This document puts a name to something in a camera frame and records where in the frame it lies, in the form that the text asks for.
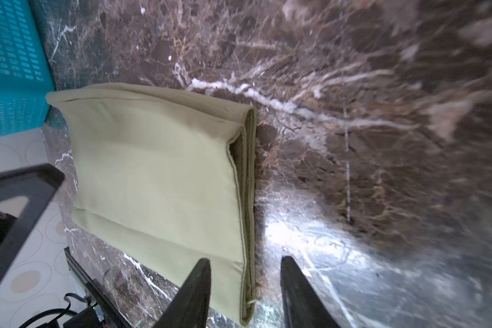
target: folded cloth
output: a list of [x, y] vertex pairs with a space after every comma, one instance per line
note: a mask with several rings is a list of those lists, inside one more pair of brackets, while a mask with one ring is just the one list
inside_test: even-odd
[[46, 99], [71, 134], [80, 184], [73, 221], [177, 285], [198, 259], [210, 259], [210, 306], [248, 324], [254, 108], [125, 83]]

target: teal plastic basket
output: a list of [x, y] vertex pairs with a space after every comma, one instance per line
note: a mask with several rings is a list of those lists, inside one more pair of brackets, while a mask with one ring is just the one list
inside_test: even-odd
[[0, 135], [42, 126], [54, 90], [27, 0], [0, 0]]

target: marble countertop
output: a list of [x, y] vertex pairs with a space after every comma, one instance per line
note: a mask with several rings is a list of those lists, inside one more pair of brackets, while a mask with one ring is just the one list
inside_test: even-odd
[[[259, 109], [251, 327], [282, 327], [293, 256], [344, 328], [492, 327], [492, 1], [31, 0], [57, 89], [128, 82]], [[135, 327], [176, 287], [71, 221], [70, 250]], [[215, 311], [207, 326], [235, 327]]]

